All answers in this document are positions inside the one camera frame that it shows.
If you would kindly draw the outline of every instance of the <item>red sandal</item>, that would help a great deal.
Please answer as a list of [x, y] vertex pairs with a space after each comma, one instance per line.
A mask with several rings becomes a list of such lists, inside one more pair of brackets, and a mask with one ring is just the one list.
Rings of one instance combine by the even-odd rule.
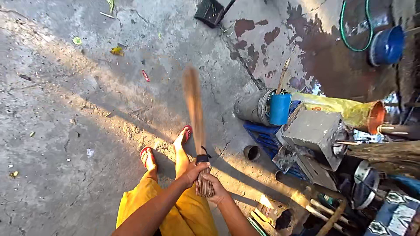
[[[145, 159], [144, 161], [143, 161], [143, 159], [142, 159], [142, 156], [143, 156], [143, 152], [145, 152], [148, 148], [152, 149], [151, 147], [144, 147], [144, 148], [142, 149], [142, 151], [140, 152], [140, 160], [143, 162], [144, 167], [146, 167], [146, 161], [147, 161], [147, 159], [149, 158], [149, 156], [147, 156], [147, 157], [146, 157], [146, 159]], [[151, 157], [152, 157], [152, 160], [153, 160], [154, 162], [156, 162], [155, 157], [153, 156], [153, 153], [152, 153]]]
[[184, 126], [184, 127], [182, 128], [182, 130], [181, 130], [181, 131], [183, 131], [183, 130], [185, 129], [185, 127], [188, 127], [188, 130], [187, 130], [187, 132], [186, 132], [186, 137], [185, 137], [185, 142], [184, 142], [184, 144], [188, 141], [188, 139], [191, 137], [191, 134], [192, 134], [192, 128], [191, 128], [191, 126], [190, 126], [190, 125], [186, 125], [186, 126]]

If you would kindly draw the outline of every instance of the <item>yellow plastic sheet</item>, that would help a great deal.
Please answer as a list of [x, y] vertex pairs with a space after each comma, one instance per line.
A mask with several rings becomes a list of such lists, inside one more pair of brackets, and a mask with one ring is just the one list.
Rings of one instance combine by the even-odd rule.
[[328, 113], [340, 112], [346, 125], [367, 126], [369, 111], [376, 102], [361, 103], [334, 97], [321, 97], [313, 94], [294, 93], [292, 100], [304, 102], [307, 110], [321, 110]]

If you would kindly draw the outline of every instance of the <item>blue plastic cup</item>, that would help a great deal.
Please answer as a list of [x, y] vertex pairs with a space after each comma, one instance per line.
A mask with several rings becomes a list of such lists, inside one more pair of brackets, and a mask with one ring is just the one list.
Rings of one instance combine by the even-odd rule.
[[401, 26], [378, 32], [370, 46], [369, 59], [374, 66], [397, 63], [404, 49], [404, 31]]
[[271, 96], [270, 124], [281, 126], [287, 123], [289, 118], [289, 106], [291, 94], [279, 94]]

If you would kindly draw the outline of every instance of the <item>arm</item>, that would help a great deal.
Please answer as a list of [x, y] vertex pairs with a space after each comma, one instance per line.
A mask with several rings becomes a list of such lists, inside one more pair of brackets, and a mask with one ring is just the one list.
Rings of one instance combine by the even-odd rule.
[[192, 163], [186, 173], [175, 180], [167, 189], [131, 214], [113, 232], [112, 236], [152, 236], [181, 194], [192, 186], [198, 173], [209, 166], [210, 163], [199, 163], [198, 165]]
[[232, 236], [260, 236], [219, 180], [211, 174], [203, 174], [203, 178], [212, 182], [215, 195], [209, 200], [217, 204]]

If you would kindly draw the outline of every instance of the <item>broom bristles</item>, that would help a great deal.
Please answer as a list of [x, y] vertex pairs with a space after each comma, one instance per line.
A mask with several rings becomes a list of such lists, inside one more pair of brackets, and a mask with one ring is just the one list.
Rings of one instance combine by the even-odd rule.
[[[201, 148], [201, 146], [205, 146], [206, 140], [197, 70], [190, 66], [187, 67], [183, 73], [183, 84], [185, 102], [193, 130], [195, 151], [197, 155], [206, 154]], [[213, 185], [209, 180], [203, 178], [203, 173], [210, 173], [210, 168], [202, 170], [198, 175], [198, 196], [212, 197], [214, 196]]]

